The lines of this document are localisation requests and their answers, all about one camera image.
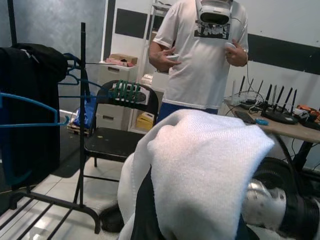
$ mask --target white towel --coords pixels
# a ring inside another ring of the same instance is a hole
[[[130,239],[139,187],[151,180],[167,240],[231,240],[246,189],[274,142],[255,125],[198,110],[179,110],[157,124],[125,162],[118,203]]]

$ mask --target black jacket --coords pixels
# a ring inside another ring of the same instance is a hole
[[[51,47],[19,43],[0,48],[0,91],[39,101],[59,113],[58,82],[67,68],[64,56]],[[2,101],[0,124],[54,122],[54,114],[43,107],[11,98]],[[59,167],[59,127],[0,128],[0,146],[5,178],[13,188],[41,181]]]

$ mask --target vr headset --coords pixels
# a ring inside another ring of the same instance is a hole
[[[233,0],[195,0],[198,19],[206,24],[225,25],[229,22]]]

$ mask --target black stripe on wall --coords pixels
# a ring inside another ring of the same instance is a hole
[[[112,33],[113,33],[115,10],[116,10],[116,0],[109,0],[107,9],[108,10],[106,15],[103,59],[108,58],[111,53]]]
[[[318,47],[253,34],[248,35],[248,44],[251,61],[320,75]]]
[[[143,39],[147,17],[145,13],[118,9],[115,33]],[[155,30],[159,29],[162,20],[156,17]],[[248,44],[251,61],[320,75],[319,47],[253,34],[248,35]]]
[[[148,15],[118,8],[115,33],[135,38],[144,38]]]

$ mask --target gray curtain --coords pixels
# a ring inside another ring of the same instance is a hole
[[[86,60],[99,62],[106,0],[13,0],[17,41],[53,47],[80,58],[81,22],[86,23]],[[11,45],[7,0],[0,0],[0,46]],[[97,82],[98,66],[87,66],[88,77]],[[90,87],[93,93],[97,88]],[[79,95],[77,86],[60,86],[59,94]],[[79,99],[61,99],[60,109],[73,112]]]

